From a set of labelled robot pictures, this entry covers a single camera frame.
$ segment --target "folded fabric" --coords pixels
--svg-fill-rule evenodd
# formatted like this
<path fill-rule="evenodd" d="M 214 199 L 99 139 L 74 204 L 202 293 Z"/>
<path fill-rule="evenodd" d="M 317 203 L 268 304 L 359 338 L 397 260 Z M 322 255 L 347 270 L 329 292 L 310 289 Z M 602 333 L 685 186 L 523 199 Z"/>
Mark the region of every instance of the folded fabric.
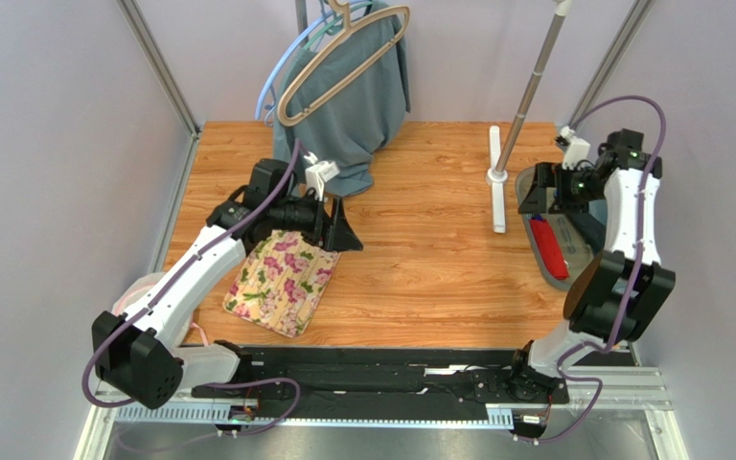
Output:
<path fill-rule="evenodd" d="M 374 3 L 374 11 L 387 8 Z M 387 17 L 354 33 L 337 46 L 309 75 L 288 103 L 288 115 L 303 111 L 311 102 L 344 79 L 400 30 L 397 16 Z M 287 70 L 281 94 L 316 56 L 309 50 L 299 54 Z M 387 146 L 402 127 L 410 111 L 404 38 L 368 67 L 356 80 L 295 126 L 274 124 L 274 157 L 288 160 L 294 140 L 300 139 L 321 160 L 336 162 L 340 174 L 326 183 L 326 192 L 349 196 L 374 184 L 368 168 L 374 152 Z M 306 165 L 297 163 L 301 180 Z"/>
<path fill-rule="evenodd" d="M 223 299 L 232 314 L 278 334 L 296 337 L 309 325 L 339 254 L 276 231 L 243 263 Z"/>

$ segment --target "gray-green cloth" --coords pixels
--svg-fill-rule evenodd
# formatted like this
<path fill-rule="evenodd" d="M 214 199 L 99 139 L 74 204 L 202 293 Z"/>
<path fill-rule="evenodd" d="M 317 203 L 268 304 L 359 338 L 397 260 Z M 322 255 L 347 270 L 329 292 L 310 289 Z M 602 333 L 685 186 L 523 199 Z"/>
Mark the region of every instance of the gray-green cloth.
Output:
<path fill-rule="evenodd" d="M 376 2 L 374 9 L 387 8 Z M 288 104 L 294 115 L 341 81 L 402 27 L 396 16 L 377 21 L 357 31 L 311 73 Z M 288 69 L 281 94 L 306 67 L 315 52 L 300 50 Z M 374 185 L 368 172 L 375 151 L 387 146 L 410 111 L 404 39 L 385 53 L 351 84 L 295 126 L 283 126 L 275 117 L 274 157 L 288 161 L 294 140 L 299 138 L 317 158 L 332 160 L 340 174 L 326 183 L 326 192 L 355 195 Z M 297 176 L 305 180 L 306 164 L 297 162 Z"/>

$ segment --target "wood grain surface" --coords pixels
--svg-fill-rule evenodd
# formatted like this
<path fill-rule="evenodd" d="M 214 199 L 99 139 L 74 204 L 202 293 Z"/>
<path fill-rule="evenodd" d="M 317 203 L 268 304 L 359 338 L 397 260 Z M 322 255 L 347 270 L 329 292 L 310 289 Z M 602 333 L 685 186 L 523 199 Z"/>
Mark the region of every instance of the wood grain surface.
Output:
<path fill-rule="evenodd" d="M 502 123 L 502 139 L 508 124 Z M 560 161 L 555 128 L 527 124 L 510 159 L 506 235 L 493 233 L 487 123 L 407 123 L 377 152 L 376 185 L 346 198 L 365 245 L 344 253 L 306 332 L 297 338 L 241 320 L 221 307 L 238 270 L 195 313 L 209 339 L 238 344 L 436 348 L 521 347 L 561 319 L 564 293 L 541 277 L 518 216 L 515 178 Z M 209 123 L 197 151 L 167 257 L 184 253 L 219 203 L 271 156 L 271 129 Z M 195 331 L 188 342 L 199 342 Z"/>

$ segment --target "white wall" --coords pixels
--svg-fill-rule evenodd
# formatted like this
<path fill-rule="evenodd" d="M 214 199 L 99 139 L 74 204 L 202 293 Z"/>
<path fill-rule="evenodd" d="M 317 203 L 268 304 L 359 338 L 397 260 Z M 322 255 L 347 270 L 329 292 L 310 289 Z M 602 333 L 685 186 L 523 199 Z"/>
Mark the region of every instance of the white wall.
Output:
<path fill-rule="evenodd" d="M 190 103 L 204 121 L 252 120 L 258 95 L 297 36 L 294 2 L 139 0 Z M 552 20 L 550 0 L 402 0 L 411 120 L 512 119 Z M 578 0 L 529 120 L 566 122 L 633 0 Z M 308 1 L 310 22 L 319 4 Z"/>
<path fill-rule="evenodd" d="M 656 240 L 678 283 L 639 342 L 669 388 L 692 458 L 736 458 L 736 2 L 658 0 L 604 98 L 637 93 L 666 110 Z M 648 134 L 654 112 L 624 103 L 594 116 L 593 142 Z"/>
<path fill-rule="evenodd" d="M 0 458 L 72 457 L 90 324 L 148 270 L 187 147 L 116 2 L 0 2 Z"/>

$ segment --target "purple cable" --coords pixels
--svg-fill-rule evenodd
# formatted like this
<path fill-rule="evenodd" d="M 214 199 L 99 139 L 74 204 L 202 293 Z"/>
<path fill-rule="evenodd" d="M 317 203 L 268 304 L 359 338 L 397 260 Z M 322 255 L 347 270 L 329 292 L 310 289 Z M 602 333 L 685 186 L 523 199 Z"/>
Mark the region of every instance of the purple cable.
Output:
<path fill-rule="evenodd" d="M 124 324 L 119 326 L 118 329 L 116 329 L 111 335 L 109 335 L 104 342 L 102 342 L 102 345 L 100 345 L 96 352 L 93 353 L 93 356 L 90 358 L 90 360 L 87 361 L 87 365 L 84 366 L 84 373 L 81 375 L 81 391 L 84 393 L 84 397 L 93 405 L 96 405 L 97 407 L 105 407 L 105 408 L 113 408 L 113 407 L 121 407 L 123 405 L 128 405 L 133 402 L 133 399 L 126 399 L 122 401 L 116 401 L 116 402 L 105 402 L 100 401 L 96 398 L 95 395 L 93 395 L 93 392 L 90 391 L 90 373 L 93 371 L 93 369 L 96 367 L 96 361 L 99 360 L 99 358 L 102 356 L 104 351 L 107 350 L 107 348 L 113 343 L 113 341 L 121 335 L 124 331 L 126 331 L 130 326 L 135 324 L 138 320 L 144 317 L 145 314 L 149 313 L 150 310 L 155 307 L 159 301 L 164 297 L 164 295 L 170 291 L 171 288 L 173 288 L 173 285 L 175 282 L 178 281 L 178 279 L 181 278 L 181 276 L 184 274 L 184 272 L 187 271 L 187 269 L 192 266 L 195 262 L 200 260 L 200 257 L 208 250 L 212 249 L 216 244 L 219 242 L 222 242 L 226 238 L 229 238 L 233 233 L 237 232 L 239 229 L 244 227 L 247 223 L 251 222 L 252 219 L 254 219 L 257 215 L 259 215 L 261 212 L 264 211 L 264 209 L 271 204 L 272 201 L 277 197 L 277 195 L 283 190 L 283 187 L 286 185 L 288 180 L 291 178 L 291 173 L 294 171 L 294 166 L 297 164 L 298 158 L 300 157 L 300 151 L 308 152 L 305 147 L 303 147 L 303 143 L 300 142 L 300 139 L 297 139 L 294 142 L 294 151 L 291 153 L 291 159 L 288 160 L 288 166 L 286 168 L 286 172 L 284 172 L 283 176 L 280 178 L 280 181 L 278 181 L 277 185 L 275 186 L 274 190 L 271 191 L 270 194 L 265 198 L 263 203 L 260 204 L 257 208 L 254 209 L 251 213 L 249 213 L 245 218 L 243 218 L 240 222 L 236 223 L 232 226 L 229 230 L 226 230 L 221 235 L 219 235 L 217 238 L 207 242 L 203 247 L 198 249 L 197 254 L 194 254 L 191 258 L 187 259 L 187 262 L 184 263 L 176 272 L 172 275 L 169 281 L 162 286 L 158 292 L 152 297 L 152 299 L 149 301 L 147 306 L 141 310 L 139 310 L 137 313 L 135 313 L 131 318 L 129 318 L 127 321 L 125 321 Z"/>
<path fill-rule="evenodd" d="M 289 379 L 285 377 L 278 377 L 274 379 L 263 379 L 263 380 L 257 380 L 257 381 L 250 381 L 247 383 L 210 383 L 208 385 L 205 385 L 210 388 L 216 388 L 218 390 L 240 390 L 243 388 L 251 388 L 253 386 L 261 386 L 261 385 L 267 385 L 270 383 L 288 383 L 294 387 L 294 399 L 291 401 L 291 405 L 286 409 L 286 411 L 280 415 L 280 417 L 274 419 L 273 421 L 269 422 L 266 425 L 263 425 L 259 428 L 252 429 L 250 431 L 238 431 L 238 436 L 252 436 L 255 434 L 261 434 L 264 431 L 269 431 L 273 427 L 275 427 L 277 424 L 282 422 L 283 420 L 288 417 L 288 414 L 290 414 L 295 407 L 297 407 L 297 404 L 300 402 L 300 384 L 297 383 L 297 380 L 295 379 Z M 232 431 L 223 431 L 223 434 L 226 436 L 232 436 Z M 128 446 L 122 441 L 122 438 L 120 435 L 116 435 L 114 440 L 116 442 L 116 445 L 118 445 L 121 449 L 124 449 L 128 452 L 132 453 L 146 453 L 146 454 L 154 454 L 154 453 L 161 453 L 161 452 L 168 452 L 170 450 L 176 450 L 176 449 L 182 449 L 185 448 L 191 444 L 199 443 L 201 441 L 206 441 L 208 439 L 217 438 L 217 433 L 207 433 L 202 434 L 200 436 L 196 436 L 193 439 L 189 439 L 187 441 L 184 441 L 183 443 L 178 443 L 172 446 L 167 446 L 165 448 L 133 448 L 131 446 Z"/>
<path fill-rule="evenodd" d="M 598 398 L 601 396 L 601 391 L 604 388 L 604 383 L 601 379 L 598 379 L 596 377 L 573 377 L 566 373 L 564 370 L 564 363 L 566 362 L 569 357 L 572 355 L 580 352 L 585 347 L 589 347 L 594 349 L 595 351 L 606 354 L 611 351 L 611 349 L 614 347 L 614 344 L 617 342 L 617 335 L 620 332 L 620 324 L 623 323 L 623 318 L 626 316 L 626 309 L 629 306 L 629 301 L 632 298 L 632 291 L 634 290 L 634 284 L 637 282 L 637 277 L 640 274 L 640 267 L 643 266 L 643 233 L 645 230 L 645 219 L 644 219 L 644 207 L 646 203 L 646 181 L 649 179 L 649 174 L 652 172 L 652 168 L 655 166 L 655 161 L 657 160 L 657 156 L 660 154 L 660 149 L 663 147 L 663 142 L 666 139 L 666 114 L 663 113 L 662 107 L 660 107 L 660 104 L 652 100 L 651 98 L 647 98 L 645 96 L 637 96 L 637 95 L 629 95 L 629 96 L 620 96 L 617 98 L 612 98 L 606 101 L 603 101 L 602 103 L 599 103 L 592 107 L 590 111 L 585 113 L 581 116 L 578 120 L 573 122 L 569 125 L 572 129 L 577 129 L 578 125 L 589 115 L 595 113 L 596 111 L 600 110 L 603 107 L 606 107 L 607 105 L 611 105 L 614 103 L 622 102 L 622 101 L 641 101 L 643 103 L 646 103 L 648 105 L 651 105 L 655 111 L 657 112 L 657 116 L 660 119 L 660 135 L 657 137 L 657 143 L 655 145 L 655 149 L 652 150 L 652 155 L 649 158 L 649 161 L 646 163 L 646 167 L 643 168 L 643 174 L 640 176 L 640 184 L 638 186 L 637 190 L 637 228 L 635 230 L 635 234 L 637 237 L 637 243 L 634 246 L 634 264 L 632 265 L 632 271 L 629 274 L 629 280 L 626 283 L 626 290 L 623 292 L 623 295 L 620 298 L 620 304 L 617 308 L 617 316 L 614 318 L 614 323 L 611 325 L 611 331 L 609 333 L 609 340 L 607 341 L 606 345 L 601 347 L 597 343 L 594 342 L 584 342 L 580 343 L 569 350 L 567 350 L 561 357 L 558 358 L 558 373 L 566 380 L 569 381 L 580 381 L 580 382 L 592 382 L 597 383 L 598 388 L 595 390 L 595 394 L 592 395 L 591 401 L 589 401 L 589 404 L 586 406 L 584 411 L 581 413 L 581 416 L 578 417 L 578 420 L 575 421 L 572 425 L 568 426 L 564 431 L 556 434 L 555 436 L 552 436 L 550 438 L 541 439 L 538 440 L 536 438 L 519 438 L 519 440 L 523 440 L 528 444 L 536 445 L 536 444 L 549 444 L 549 443 L 555 443 L 558 441 L 563 440 L 567 436 L 569 436 L 572 431 L 575 430 L 578 426 L 580 426 L 584 420 L 589 415 L 589 412 L 591 412 L 592 407 L 594 407 L 595 403 L 597 403 Z"/>

